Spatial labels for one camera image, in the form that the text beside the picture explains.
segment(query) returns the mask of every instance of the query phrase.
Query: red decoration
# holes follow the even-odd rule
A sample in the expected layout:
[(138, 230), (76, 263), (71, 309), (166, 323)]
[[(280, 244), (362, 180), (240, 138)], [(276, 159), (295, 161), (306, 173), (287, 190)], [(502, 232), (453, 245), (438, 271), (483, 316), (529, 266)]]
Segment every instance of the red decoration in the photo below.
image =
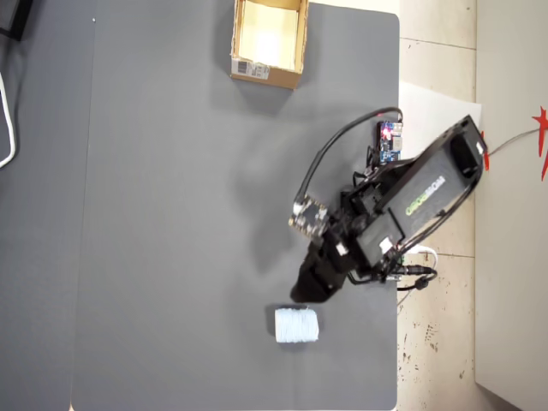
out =
[(546, 110), (540, 106), (540, 116), (533, 117), (540, 123), (540, 135), (539, 135), (539, 157), (542, 156), (542, 149), (545, 144), (545, 131), (548, 130), (548, 118), (546, 118)]
[[(481, 132), (481, 138), (485, 141), (485, 132)], [(489, 171), (489, 153), (487, 150), (483, 152), (483, 162), (485, 163), (485, 171)]]

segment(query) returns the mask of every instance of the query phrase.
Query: robotic arm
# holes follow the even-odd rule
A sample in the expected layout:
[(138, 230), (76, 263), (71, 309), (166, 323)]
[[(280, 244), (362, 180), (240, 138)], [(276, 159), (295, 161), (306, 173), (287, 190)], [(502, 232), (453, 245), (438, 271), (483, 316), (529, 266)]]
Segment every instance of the robotic arm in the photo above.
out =
[[(356, 285), (435, 274), (427, 267), (402, 265), (402, 256), (447, 221), (481, 178), (487, 147), (470, 116), (413, 160), (380, 165), (367, 176), (354, 173), (354, 188), (340, 193), (335, 211), (306, 195), (313, 172), (332, 144), (357, 124), (389, 111), (401, 115), (396, 108), (378, 110), (333, 136), (295, 197), (289, 224), (311, 238), (291, 291), (295, 302), (325, 302), (346, 279)], [(416, 288), (424, 288), (430, 279), (421, 277)]]

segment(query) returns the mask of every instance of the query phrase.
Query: wire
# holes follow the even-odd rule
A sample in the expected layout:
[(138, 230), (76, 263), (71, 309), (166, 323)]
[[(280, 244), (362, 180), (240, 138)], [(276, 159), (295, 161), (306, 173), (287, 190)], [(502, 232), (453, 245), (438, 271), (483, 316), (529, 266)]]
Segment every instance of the wire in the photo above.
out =
[(412, 293), (414, 290), (415, 290), (415, 289), (410, 289), (410, 290), (408, 291), (408, 293), (405, 294), (405, 295), (403, 296), (403, 298), (402, 298), (401, 300), (398, 301), (397, 307), (399, 307), (399, 306), (400, 306), (400, 305), (401, 305), (401, 304), (402, 304), (402, 303), (411, 295), (411, 293)]
[(526, 131), (525, 133), (521, 133), (521, 134), (518, 134), (517, 136), (512, 137), (510, 140), (505, 141), (503, 144), (498, 146), (492, 152), (489, 152), (489, 156), (490, 157), (494, 156), (496, 152), (499, 152), (500, 150), (505, 148), (508, 144), (513, 143), (514, 141), (519, 140), (521, 137), (525, 137), (526, 135), (536, 133), (537, 131), (540, 131), (540, 128), (535, 128), (533, 130), (529, 130), (529, 131)]
[(324, 158), (324, 155), (329, 151), (329, 149), (339, 140), (345, 133), (347, 133), (352, 128), (356, 127), (359, 124), (362, 124), (363, 122), (366, 122), (367, 120), (371, 120), (372, 118), (376, 116), (382, 116), (383, 114), (396, 112), (399, 115), (399, 122), (403, 122), (403, 113), (400, 109), (397, 107), (386, 107), (383, 109), (372, 111), (371, 113), (365, 114), (364, 116), (356, 118), (353, 122), (349, 122), (346, 126), (342, 127), (339, 131), (337, 131), (333, 137), (325, 143), (325, 146), (322, 147), (322, 149), (316, 154), (316, 157), (310, 164), (310, 167), (308, 168), (308, 172), (305, 175), (304, 180), (302, 181), (301, 187), (299, 188), (299, 191), (297, 192), (297, 195), (295, 196), (294, 203), (297, 205), (300, 205), (303, 203), (305, 199), (305, 195), (308, 190), (308, 185), (310, 184), (310, 181), (312, 180), (312, 177), (314, 173), (316, 172), (316, 169), (318, 168), (319, 164), (321, 163), (322, 159)]
[(398, 287), (397, 290), (411, 291), (412, 289), (418, 289), (418, 290), (425, 289), (426, 287), (428, 287), (428, 284), (430, 283), (430, 281), (434, 280), (437, 276), (438, 276), (438, 272), (436, 270), (432, 270), (432, 274), (430, 274), (429, 276), (426, 275), (426, 276), (419, 277), (417, 278), (417, 280), (415, 280), (413, 285), (409, 285), (407, 287)]
[(9, 116), (8, 100), (6, 98), (6, 88), (3, 84), (2, 73), (0, 73), (0, 93), (2, 94), (2, 106), (3, 114), (6, 117), (6, 123), (8, 124), (8, 134), (9, 134), (9, 154), (8, 156), (0, 161), (0, 169), (9, 163), (15, 156), (15, 135), (14, 135), (14, 125), (11, 122), (11, 117)]
[(429, 253), (434, 256), (434, 266), (432, 268), (435, 270), (436, 267), (438, 266), (438, 253), (436, 253), (436, 250), (427, 246), (421, 246), (420, 244), (417, 244), (416, 246), (412, 247), (409, 251), (407, 251), (407, 254), (419, 254), (419, 253)]

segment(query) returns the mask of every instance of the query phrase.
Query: white cable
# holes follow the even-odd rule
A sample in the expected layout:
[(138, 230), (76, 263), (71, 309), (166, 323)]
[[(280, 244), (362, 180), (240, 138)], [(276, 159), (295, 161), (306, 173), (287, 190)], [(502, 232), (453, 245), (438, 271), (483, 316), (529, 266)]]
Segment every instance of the white cable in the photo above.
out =
[(8, 99), (6, 98), (6, 88), (3, 84), (2, 73), (0, 73), (0, 93), (2, 94), (2, 106), (3, 114), (6, 117), (6, 123), (8, 124), (8, 133), (9, 133), (9, 154), (8, 156), (0, 161), (0, 169), (9, 163), (15, 155), (15, 136), (14, 136), (14, 125), (11, 122), (11, 117), (9, 116), (8, 109)]
[(399, 307), (399, 306), (405, 301), (405, 299), (408, 298), (409, 295), (410, 295), (413, 291), (415, 291), (415, 290), (416, 290), (416, 289), (410, 289), (410, 290), (408, 291), (408, 293), (405, 294), (405, 295), (403, 296), (403, 298), (402, 298), (401, 300), (398, 301), (397, 307)]
[(418, 253), (429, 253), (433, 255), (434, 266), (432, 268), (436, 270), (436, 267), (438, 266), (438, 253), (436, 253), (436, 250), (427, 246), (421, 246), (420, 244), (417, 244), (416, 246), (412, 247), (409, 251), (406, 252), (406, 254), (418, 254)]
[[(434, 266), (432, 267), (434, 270), (438, 266), (438, 253), (436, 253), (436, 250), (433, 248), (427, 247), (427, 246), (421, 246), (420, 244), (417, 244), (416, 246), (409, 249), (409, 251), (406, 252), (406, 254), (418, 254), (418, 253), (429, 253), (434, 256)], [(399, 307), (410, 295), (413, 291), (416, 289), (410, 289), (407, 294), (403, 296), (401, 300), (398, 301), (397, 307)]]

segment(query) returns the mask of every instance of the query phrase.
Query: circuit board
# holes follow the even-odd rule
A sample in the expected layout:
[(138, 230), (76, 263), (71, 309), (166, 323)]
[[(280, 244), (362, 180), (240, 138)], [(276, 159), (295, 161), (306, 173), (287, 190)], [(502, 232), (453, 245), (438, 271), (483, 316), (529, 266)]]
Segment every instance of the circuit board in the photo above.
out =
[(302, 205), (293, 210), (289, 225), (309, 238), (321, 236), (327, 223), (327, 207), (315, 199), (305, 196)]
[(400, 122), (378, 124), (378, 152), (381, 164), (397, 161), (402, 157), (402, 130)]

